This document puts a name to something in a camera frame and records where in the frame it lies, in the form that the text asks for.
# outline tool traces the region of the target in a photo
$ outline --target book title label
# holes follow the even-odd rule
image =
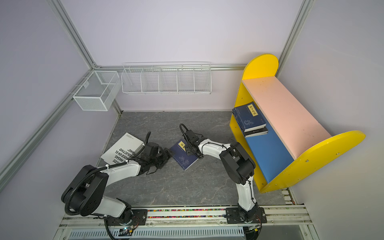
[[[256,112],[256,109],[253,107],[253,104],[249,104],[248,105],[248,108],[249,108],[249,110],[251,111],[251,113],[252,113],[252,116],[257,116],[258,114],[257,114],[257,112]]]
[[[183,142],[179,142],[179,146],[185,151],[185,144]]]

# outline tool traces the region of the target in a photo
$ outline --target wire rack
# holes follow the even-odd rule
[[[73,95],[84,111],[108,111],[120,90],[116,71],[93,71]]]
[[[122,91],[126,94],[211,93],[211,67],[194,63],[124,63]]]

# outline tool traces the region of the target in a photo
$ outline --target gray stone surface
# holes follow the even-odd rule
[[[222,143],[235,141],[229,127],[231,112],[125,112],[119,119],[107,145],[110,148],[126,132],[144,140],[151,131],[149,142],[170,148],[182,136],[179,124],[194,132]],[[260,194],[254,186],[260,205],[284,205],[280,190]],[[235,183],[228,177],[221,160],[205,156],[187,170],[171,158],[151,175],[140,175],[107,186],[105,195],[120,198],[132,206],[150,205],[236,205]]]

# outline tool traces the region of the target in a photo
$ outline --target blue shelf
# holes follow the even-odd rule
[[[245,139],[266,181],[269,183],[288,167],[294,159],[265,116],[263,114],[262,116],[266,121],[268,133],[261,136],[246,137]]]

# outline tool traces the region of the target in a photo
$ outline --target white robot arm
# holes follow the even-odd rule
[[[238,142],[233,144],[214,142],[201,134],[197,136],[184,124],[180,124],[179,127],[187,141],[185,150],[188,155],[194,154],[200,159],[204,155],[210,155],[222,161],[228,176],[236,183],[240,219],[244,222],[252,221],[259,208],[253,194],[256,164],[245,149]]]
[[[252,222],[260,207],[253,195],[255,163],[244,148],[238,142],[222,144],[203,136],[198,137],[183,124],[180,124],[180,129],[187,141],[185,150],[188,155],[195,154],[200,159],[204,155],[210,155],[222,161],[229,177],[236,183],[239,195],[237,219]],[[156,143],[148,143],[149,135],[150,132],[147,134],[144,147],[124,163],[111,166],[107,164],[101,168],[84,166],[61,197],[65,203],[66,214],[110,216],[119,224],[128,224],[133,218],[131,206],[120,199],[113,199],[103,194],[105,187],[111,183],[146,172],[148,174],[151,166],[156,166],[156,170],[161,169],[172,156],[168,149],[163,150]]]

